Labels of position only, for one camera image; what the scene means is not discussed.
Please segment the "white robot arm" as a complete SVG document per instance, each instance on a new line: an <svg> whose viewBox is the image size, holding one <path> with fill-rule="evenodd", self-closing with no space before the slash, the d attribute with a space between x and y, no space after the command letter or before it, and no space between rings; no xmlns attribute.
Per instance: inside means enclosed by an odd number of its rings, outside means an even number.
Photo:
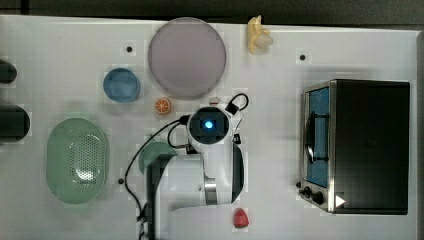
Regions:
<svg viewBox="0 0 424 240"><path fill-rule="evenodd" d="M161 154L145 168L147 239L171 240L170 215L181 208L233 203L244 186L236 132L243 114L218 104L183 118L188 137L182 155Z"/></svg>

